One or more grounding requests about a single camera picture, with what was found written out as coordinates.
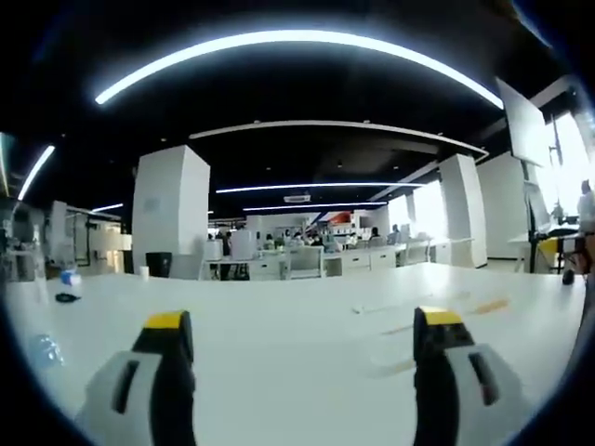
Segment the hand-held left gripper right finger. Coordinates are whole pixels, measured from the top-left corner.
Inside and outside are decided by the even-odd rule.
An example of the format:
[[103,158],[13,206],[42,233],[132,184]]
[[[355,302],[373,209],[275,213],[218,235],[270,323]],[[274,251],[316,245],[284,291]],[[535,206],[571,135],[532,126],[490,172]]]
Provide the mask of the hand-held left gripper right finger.
[[453,311],[415,308],[413,359],[415,445],[502,445],[531,414],[520,377]]

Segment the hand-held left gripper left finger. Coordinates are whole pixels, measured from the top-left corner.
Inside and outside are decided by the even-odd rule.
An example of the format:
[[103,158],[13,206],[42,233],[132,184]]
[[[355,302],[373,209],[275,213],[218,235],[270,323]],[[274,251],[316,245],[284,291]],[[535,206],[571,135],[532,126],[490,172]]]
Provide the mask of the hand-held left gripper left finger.
[[90,379],[78,427],[94,445],[194,445],[193,360],[190,312],[152,315]]

